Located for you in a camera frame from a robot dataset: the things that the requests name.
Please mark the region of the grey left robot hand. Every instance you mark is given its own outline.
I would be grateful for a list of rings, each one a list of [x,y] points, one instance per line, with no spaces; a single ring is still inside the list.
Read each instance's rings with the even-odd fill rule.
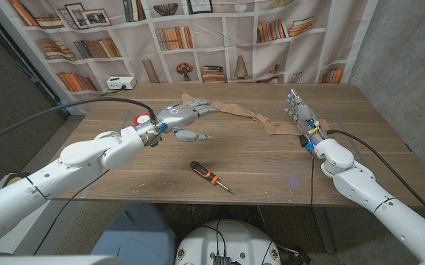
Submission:
[[[194,99],[165,107],[155,120],[138,125],[136,132],[145,146],[157,145],[163,133],[174,133],[175,138],[181,142],[212,141],[212,136],[185,130],[185,127],[200,117],[218,112],[220,109],[212,106],[208,100]]]

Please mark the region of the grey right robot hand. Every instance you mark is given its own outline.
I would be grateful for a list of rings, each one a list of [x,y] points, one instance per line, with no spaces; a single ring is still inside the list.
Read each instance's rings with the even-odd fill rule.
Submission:
[[[298,129],[307,138],[309,145],[314,147],[327,138],[325,130],[318,121],[317,115],[293,88],[287,95],[289,108],[284,111],[297,123]]]

